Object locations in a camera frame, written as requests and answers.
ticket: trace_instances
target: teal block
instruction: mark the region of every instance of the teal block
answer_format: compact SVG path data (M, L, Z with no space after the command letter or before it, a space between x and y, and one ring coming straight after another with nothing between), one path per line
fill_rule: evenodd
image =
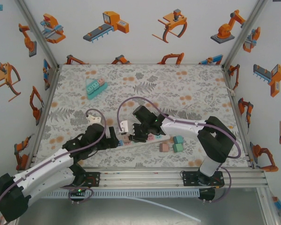
M174 143L175 143L175 144L182 144L182 143L184 142L184 139L183 139L182 136L175 136L175 137L173 138L173 140L174 140Z
M95 83L92 84L92 87L94 88L94 90L97 90L97 89L100 87L100 85L99 85L99 83L96 81Z
M175 153L182 152L183 151L183 145L181 143L173 144L173 149L174 149Z
M88 86L87 88L86 88L86 93L88 94L88 95L90 95L91 93L93 93L94 92L94 88L92 87L92 86Z
M93 84L95 84L94 86L98 85L98 88L94 90L91 94L89 94L87 91L87 97L89 100L92 100L94 97L96 97L98 94L100 94L108 87L107 82L105 82L102 86L100 86L96 80L86 79L86 89L88 89L89 87L94 88Z

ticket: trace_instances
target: gray floral pattern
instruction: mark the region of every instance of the gray floral pattern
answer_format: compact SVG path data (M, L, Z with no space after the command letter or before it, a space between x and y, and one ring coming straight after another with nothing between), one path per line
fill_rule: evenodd
M86 79L104 78L108 88L92 100L86 98ZM220 66L203 65L63 65L54 93L36 162L52 155L69 139L84 133L88 121L85 111L102 111L110 126L116 128L118 106L132 96L145 97L165 113L178 118L206 120L218 117L237 137L242 148L229 96ZM139 105L157 111L142 99L129 101L120 111L120 120L138 122L132 115ZM159 144L148 144L122 150L99 151L81 162L83 166L112 167L182 167L199 166L206 156L201 144L185 138L184 151L159 152ZM237 155L234 146L230 155ZM227 159L227 167L247 166L245 154L239 159Z

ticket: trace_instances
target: white wall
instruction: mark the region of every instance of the white wall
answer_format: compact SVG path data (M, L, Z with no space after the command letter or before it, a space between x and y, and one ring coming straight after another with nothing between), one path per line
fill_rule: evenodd
M267 172L266 178L273 194L281 200L281 144L279 144L279 121L281 120L281 81L280 92L270 96L267 82L253 75L253 65L257 64L271 71L277 64L281 65L281 2L266 5L253 28L260 26L261 33L257 45L251 53L242 49L232 65L240 64L239 86L236 89L237 99L243 97L250 101L252 110L249 139L255 145L268 148L274 156L279 170ZM261 156L259 166L269 165L266 156Z
M18 23L27 25L14 1L0 0L3 11L0 11L0 62L9 62L18 71L21 81L14 85L16 91L21 94L13 99L12 91L6 86L0 87L0 176L5 173L14 175L17 165L14 156L14 144L24 141L32 133L37 134L38 127L32 115L29 105L32 86L34 85L44 103L46 104L49 90L44 90L43 60L45 54L41 47L37 46L37 54L28 56L28 49L24 44L24 35L19 31ZM28 31L31 40L36 40ZM39 100L35 97L34 104L41 107ZM23 153L29 153L33 148L36 135L30 140L28 148Z
M65 63L66 56L72 54L89 63L111 63L123 54L131 63L158 63L164 55L185 53L182 63L199 63L208 57L231 50L236 38L218 44L210 39L218 29L230 20L230 13L239 9L240 15L247 19L256 0L25 0L35 20L43 20L43 14L54 16L64 27L66 39L57 44L49 43L58 63ZM181 38L168 34L165 43L151 34L162 37L164 25L158 22L175 9L187 17L188 27ZM104 11L114 11L129 23L130 32L115 31L99 38L94 43L83 39L103 21ZM241 31L237 22L232 30L234 36Z

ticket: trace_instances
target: floral tablecloth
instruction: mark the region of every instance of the floral tablecloth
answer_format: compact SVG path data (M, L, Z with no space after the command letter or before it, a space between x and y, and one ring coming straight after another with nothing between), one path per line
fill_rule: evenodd
M108 88L93 100L86 97L86 79L104 78ZM220 66L203 65L63 65L46 122L36 163L52 155L67 140L84 133L89 108L103 112L109 126L117 127L118 106L125 99L141 96L153 101L163 112L178 118L206 120L218 117L237 137L242 147L233 110ZM139 105L156 110L144 100L124 104L120 120L138 122L132 115ZM81 161L91 167L198 167L205 157L201 144L185 138L184 151L159 152L159 144L123 150L102 150ZM234 146L230 155L237 155ZM239 159L227 159L227 167L247 167L244 152Z

